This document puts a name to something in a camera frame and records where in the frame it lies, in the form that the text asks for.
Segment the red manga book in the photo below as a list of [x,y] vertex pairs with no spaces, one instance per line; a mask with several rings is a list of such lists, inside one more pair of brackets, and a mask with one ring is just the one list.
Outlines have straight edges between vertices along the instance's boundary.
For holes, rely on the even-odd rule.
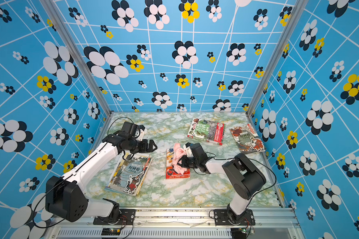
[[190,178],[190,170],[186,169],[183,174],[176,171],[178,168],[173,166],[174,150],[172,148],[167,149],[166,153],[166,179],[188,179]]

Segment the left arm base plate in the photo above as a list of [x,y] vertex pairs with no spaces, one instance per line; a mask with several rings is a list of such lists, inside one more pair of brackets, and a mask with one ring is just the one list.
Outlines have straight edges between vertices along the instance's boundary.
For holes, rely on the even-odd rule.
[[94,225],[132,225],[136,216],[137,210],[135,209],[120,209],[119,218],[111,220],[109,218],[96,217],[93,221]]

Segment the grey teal warrior book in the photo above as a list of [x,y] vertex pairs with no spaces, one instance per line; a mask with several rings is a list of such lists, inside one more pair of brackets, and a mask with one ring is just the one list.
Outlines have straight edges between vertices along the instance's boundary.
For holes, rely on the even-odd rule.
[[117,167],[115,167],[105,190],[113,193],[123,193],[137,196],[151,164],[149,154],[126,152]]

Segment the green red dinosaur book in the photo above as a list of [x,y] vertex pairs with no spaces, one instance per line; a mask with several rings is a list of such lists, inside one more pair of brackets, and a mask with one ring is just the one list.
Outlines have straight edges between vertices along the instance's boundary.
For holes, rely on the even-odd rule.
[[190,124],[187,137],[222,145],[224,130],[225,124],[222,122],[194,118]]

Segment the pink cloth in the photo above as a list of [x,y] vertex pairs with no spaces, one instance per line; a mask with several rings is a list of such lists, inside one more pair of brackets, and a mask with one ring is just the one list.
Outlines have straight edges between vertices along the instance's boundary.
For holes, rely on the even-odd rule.
[[181,167],[179,162],[183,156],[187,156],[186,150],[181,147],[179,143],[174,144],[174,156],[172,159],[172,166],[176,173],[183,175],[187,169]]

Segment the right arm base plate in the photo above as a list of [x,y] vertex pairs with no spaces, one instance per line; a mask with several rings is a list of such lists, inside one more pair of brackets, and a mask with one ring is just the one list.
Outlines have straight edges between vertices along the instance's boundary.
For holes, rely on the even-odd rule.
[[255,226],[253,211],[245,210],[242,214],[236,215],[227,209],[213,210],[213,218],[216,226]]

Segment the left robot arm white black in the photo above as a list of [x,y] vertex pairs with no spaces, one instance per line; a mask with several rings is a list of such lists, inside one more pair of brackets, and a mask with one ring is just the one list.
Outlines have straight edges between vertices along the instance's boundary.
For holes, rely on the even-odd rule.
[[132,122],[124,122],[122,128],[104,137],[99,146],[81,163],[61,177],[53,176],[46,183],[42,202],[45,209],[69,222],[82,217],[97,217],[105,223],[120,220],[117,202],[108,199],[88,199],[84,190],[90,180],[121,153],[150,153],[157,149],[153,140],[144,138],[146,128]]

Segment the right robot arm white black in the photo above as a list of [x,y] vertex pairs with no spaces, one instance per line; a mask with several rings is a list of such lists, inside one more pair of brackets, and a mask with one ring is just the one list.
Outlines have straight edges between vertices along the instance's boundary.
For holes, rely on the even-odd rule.
[[233,158],[216,159],[208,156],[200,143],[174,145],[176,165],[185,169],[199,169],[205,174],[224,174],[235,190],[232,201],[227,206],[230,223],[238,225],[244,219],[248,205],[254,195],[259,193],[266,183],[260,169],[244,153]]

